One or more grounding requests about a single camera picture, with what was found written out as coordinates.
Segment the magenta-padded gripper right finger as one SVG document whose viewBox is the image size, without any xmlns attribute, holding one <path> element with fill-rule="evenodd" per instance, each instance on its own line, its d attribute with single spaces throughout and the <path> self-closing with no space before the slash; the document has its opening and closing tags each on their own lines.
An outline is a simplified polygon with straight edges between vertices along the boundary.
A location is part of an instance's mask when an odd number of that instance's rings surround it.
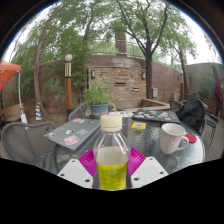
<svg viewBox="0 0 224 224">
<path fill-rule="evenodd" d="M 168 173 L 154 157 L 145 157 L 138 150 L 132 148 L 128 162 L 127 188 L 140 188 Z"/>
</svg>

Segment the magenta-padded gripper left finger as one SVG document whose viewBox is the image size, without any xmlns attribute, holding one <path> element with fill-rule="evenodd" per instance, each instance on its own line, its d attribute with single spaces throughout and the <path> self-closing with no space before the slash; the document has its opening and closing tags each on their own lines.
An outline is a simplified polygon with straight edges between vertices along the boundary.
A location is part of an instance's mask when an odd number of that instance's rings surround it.
<svg viewBox="0 0 224 224">
<path fill-rule="evenodd" d="M 84 188 L 98 189 L 99 180 L 93 150 L 89 150 L 79 159 L 70 159 L 58 176 Z"/>
</svg>

